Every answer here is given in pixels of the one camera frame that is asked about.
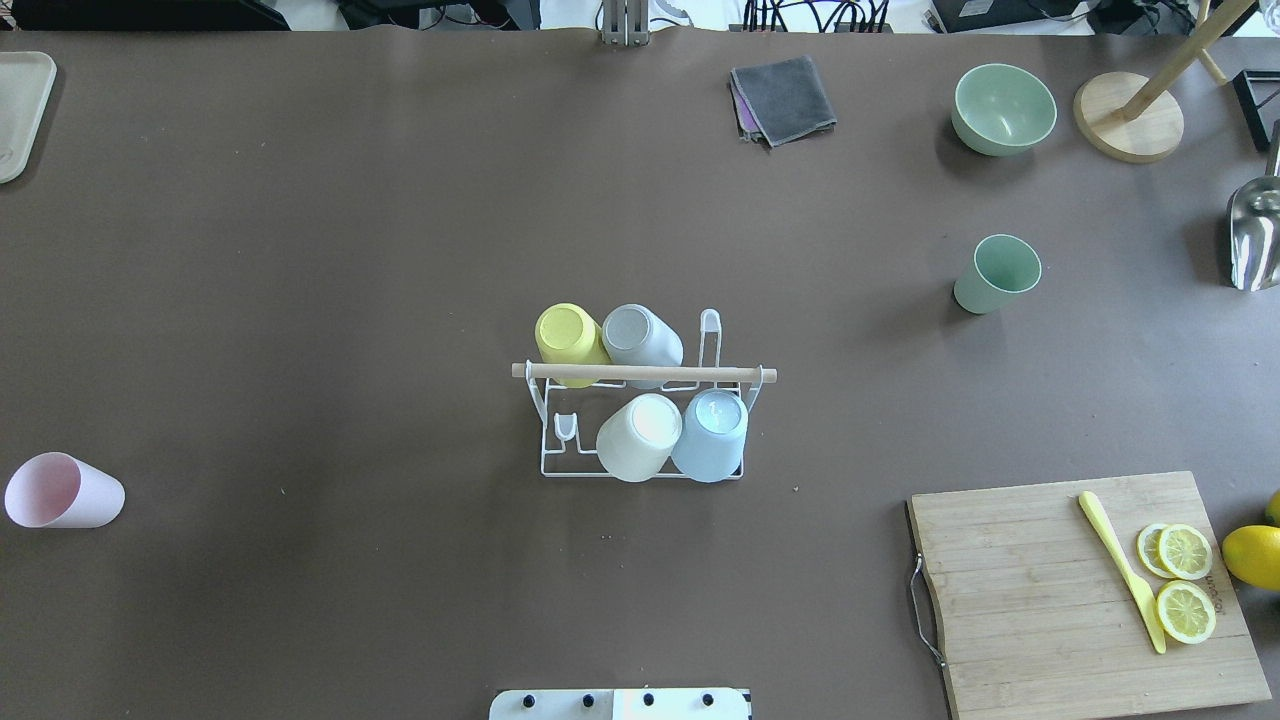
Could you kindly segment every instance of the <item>yellow knife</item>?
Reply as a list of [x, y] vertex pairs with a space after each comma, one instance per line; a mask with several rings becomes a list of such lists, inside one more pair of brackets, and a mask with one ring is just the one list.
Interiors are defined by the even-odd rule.
[[1115, 528], [1111, 527], [1111, 519], [1107, 518], [1107, 511], [1102, 509], [1098, 496], [1089, 491], [1082, 492], [1080, 507], [1084, 509], [1084, 516], [1089, 519], [1093, 530], [1102, 538], [1102, 544], [1106, 546], [1107, 553], [1111, 555], [1111, 560], [1115, 560], [1116, 568], [1120, 569], [1120, 575], [1124, 578], [1125, 584], [1129, 585], [1129, 593], [1133, 594], [1133, 601], [1138, 603], [1138, 612], [1142, 614], [1142, 621], [1147, 624], [1147, 634], [1151, 635], [1151, 644], [1156, 647], [1156, 652], [1164, 655], [1165, 629], [1160, 625], [1160, 618], [1156, 618], [1156, 596], [1151, 592], [1151, 584], [1139, 578], [1133, 571], [1133, 568], [1129, 566], [1129, 559], [1120, 550], [1120, 541], [1116, 538]]

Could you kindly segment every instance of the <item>wooden cutting board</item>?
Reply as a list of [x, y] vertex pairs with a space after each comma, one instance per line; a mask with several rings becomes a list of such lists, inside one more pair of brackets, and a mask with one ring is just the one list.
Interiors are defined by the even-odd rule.
[[[1213, 546], [1197, 584], [1217, 629], [1156, 655], [1138, 607], [1080, 510], [1102, 501], [1130, 564], [1138, 532], [1185, 523]], [[916, 495], [915, 547], [933, 600], [954, 720], [1080, 720], [1271, 700], [1190, 473]]]

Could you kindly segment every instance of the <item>bowl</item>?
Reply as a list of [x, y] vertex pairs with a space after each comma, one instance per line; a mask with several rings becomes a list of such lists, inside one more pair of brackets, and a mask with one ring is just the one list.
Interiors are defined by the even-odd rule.
[[983, 155], [1016, 155], [1048, 137], [1057, 105], [1044, 83], [1014, 65], [992, 63], [956, 83], [951, 124], [965, 145]]

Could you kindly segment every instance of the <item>metal scoop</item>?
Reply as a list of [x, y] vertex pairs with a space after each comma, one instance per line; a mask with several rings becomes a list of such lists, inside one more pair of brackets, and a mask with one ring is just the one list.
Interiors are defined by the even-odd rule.
[[1267, 174], [1231, 193], [1231, 283], [1239, 290], [1280, 284], [1280, 120], [1271, 129]]

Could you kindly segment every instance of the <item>yellow cup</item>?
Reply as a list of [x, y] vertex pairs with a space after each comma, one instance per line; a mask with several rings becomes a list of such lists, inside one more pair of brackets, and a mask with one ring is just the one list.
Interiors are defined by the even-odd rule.
[[[552, 305], [538, 318], [534, 340], [543, 363], [612, 365], [604, 350], [600, 325], [572, 302]], [[556, 378], [564, 387], [588, 387], [596, 379]]]

